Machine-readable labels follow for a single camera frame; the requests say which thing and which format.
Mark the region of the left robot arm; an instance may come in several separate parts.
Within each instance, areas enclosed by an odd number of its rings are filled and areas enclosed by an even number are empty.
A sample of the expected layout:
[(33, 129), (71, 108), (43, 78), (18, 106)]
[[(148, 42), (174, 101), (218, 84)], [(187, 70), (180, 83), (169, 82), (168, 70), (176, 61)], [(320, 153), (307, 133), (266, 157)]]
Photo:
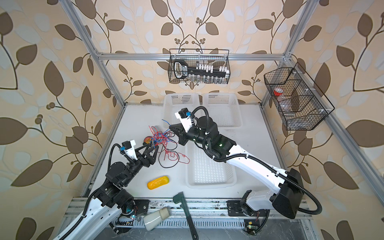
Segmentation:
[(93, 240), (120, 215), (137, 214), (135, 199), (125, 187), (143, 167), (155, 164), (159, 147), (146, 143), (137, 149), (134, 146), (134, 141), (113, 144), (105, 181), (89, 195), (83, 211), (56, 240)]

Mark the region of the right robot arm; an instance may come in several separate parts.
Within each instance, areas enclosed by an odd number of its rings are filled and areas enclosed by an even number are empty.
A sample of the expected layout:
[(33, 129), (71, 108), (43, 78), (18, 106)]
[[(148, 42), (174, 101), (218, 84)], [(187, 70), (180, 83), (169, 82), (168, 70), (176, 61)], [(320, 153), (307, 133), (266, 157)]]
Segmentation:
[(268, 187), (263, 194), (246, 191), (240, 201), (244, 215), (253, 216), (259, 210), (274, 209), (282, 216), (294, 219), (297, 212), (319, 215), (323, 211), (320, 201), (304, 188), (298, 171), (272, 166), (220, 134), (207, 108), (199, 106), (193, 111), (183, 108), (175, 116), (180, 123), (169, 129), (179, 138), (180, 145), (194, 142), (211, 160), (237, 167)]

